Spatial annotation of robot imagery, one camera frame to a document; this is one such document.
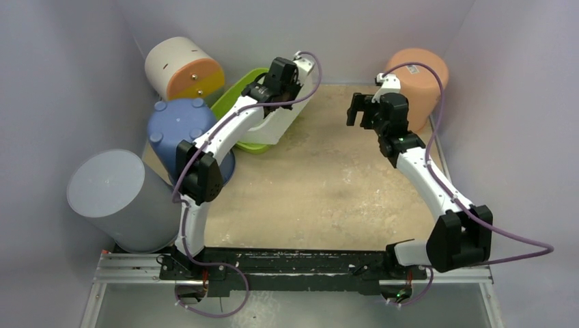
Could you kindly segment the orange capybara bucket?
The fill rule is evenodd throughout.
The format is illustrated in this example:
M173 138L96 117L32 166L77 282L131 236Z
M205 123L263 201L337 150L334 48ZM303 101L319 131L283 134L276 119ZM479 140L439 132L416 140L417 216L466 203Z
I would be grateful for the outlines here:
M429 115L440 99L436 78L426 68L416 66L416 62L432 68L440 78L443 87L446 87L449 82L449 69L444 60L426 49L403 49L389 59L386 64L387 70L399 64L407 64L394 70L393 74L399 78L401 92L409 101L409 129L415 133L427 124Z

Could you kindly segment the green plastic basin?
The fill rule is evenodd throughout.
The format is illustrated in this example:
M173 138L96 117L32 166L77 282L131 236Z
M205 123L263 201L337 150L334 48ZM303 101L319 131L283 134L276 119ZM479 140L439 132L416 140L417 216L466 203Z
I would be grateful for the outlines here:
M249 83L254 82L256 78L259 78L258 81L262 82L267 72L267 68L256 68L232 85L211 107L216 118L219 120L226 116L229 110L234 107L242 90ZM236 146L250 154L262 154L266 152L278 143L307 103L308 100L304 100L292 105L292 110L277 109L252 127Z

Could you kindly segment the green plastic basket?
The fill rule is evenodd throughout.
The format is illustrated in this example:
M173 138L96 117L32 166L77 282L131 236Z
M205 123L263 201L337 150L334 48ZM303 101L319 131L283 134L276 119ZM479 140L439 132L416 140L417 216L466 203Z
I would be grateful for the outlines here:
M241 94L259 103L296 101L305 98L314 88L313 76L282 78L277 73L254 70L239 81ZM309 102L304 99L284 107L264 107L266 114L240 139L243 144L275 145Z

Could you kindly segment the blue plastic bucket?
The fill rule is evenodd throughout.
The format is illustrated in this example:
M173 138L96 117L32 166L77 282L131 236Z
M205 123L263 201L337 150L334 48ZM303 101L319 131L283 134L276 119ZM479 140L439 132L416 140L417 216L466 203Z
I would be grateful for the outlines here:
M178 179L175 171L176 148L183 141L192 142L217 123L216 116L202 98L160 100L147 124L147 139L171 184Z

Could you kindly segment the grey plastic bucket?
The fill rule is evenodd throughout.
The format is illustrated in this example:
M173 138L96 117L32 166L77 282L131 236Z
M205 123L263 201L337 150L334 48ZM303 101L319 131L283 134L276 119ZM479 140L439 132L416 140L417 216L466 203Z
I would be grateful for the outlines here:
M71 175L67 201L79 216L110 236L124 251L154 253L177 238L181 206L172 186L129 150L88 158Z

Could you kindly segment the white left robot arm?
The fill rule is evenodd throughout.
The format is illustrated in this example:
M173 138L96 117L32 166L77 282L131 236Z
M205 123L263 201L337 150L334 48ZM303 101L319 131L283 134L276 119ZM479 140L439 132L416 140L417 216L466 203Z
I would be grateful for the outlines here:
M320 65L311 53L293 59L275 58L268 71L244 86L231 109L207 132L176 148L178 179L172 200L182 207L177 250L183 254L177 270L186 279L203 273L197 255L205 247L204 233L211 202L221 192L220 165L239 142L273 146L287 132L319 86L314 70Z

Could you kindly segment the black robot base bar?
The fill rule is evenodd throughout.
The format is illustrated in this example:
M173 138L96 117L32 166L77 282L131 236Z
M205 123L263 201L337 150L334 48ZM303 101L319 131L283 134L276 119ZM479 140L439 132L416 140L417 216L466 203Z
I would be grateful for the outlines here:
M200 283L210 297L245 290L410 296L412 281L427 279L417 266L394 265L386 250L206 247L191 262L170 246L151 256L157 279Z

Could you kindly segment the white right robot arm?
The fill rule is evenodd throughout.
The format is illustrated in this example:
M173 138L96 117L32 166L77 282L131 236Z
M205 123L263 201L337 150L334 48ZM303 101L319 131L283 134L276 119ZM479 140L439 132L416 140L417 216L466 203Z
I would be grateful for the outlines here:
M361 128L376 133L382 155L412 183L436 220L426 241L387 245L384 271L399 278L410 266L444 273L481 264L490 257L492 212L475 206L442 176L423 140L409 130L408 110L401 94L386 93L373 102L371 95L358 92L347 110L346 124L354 125L357 114L362 115Z

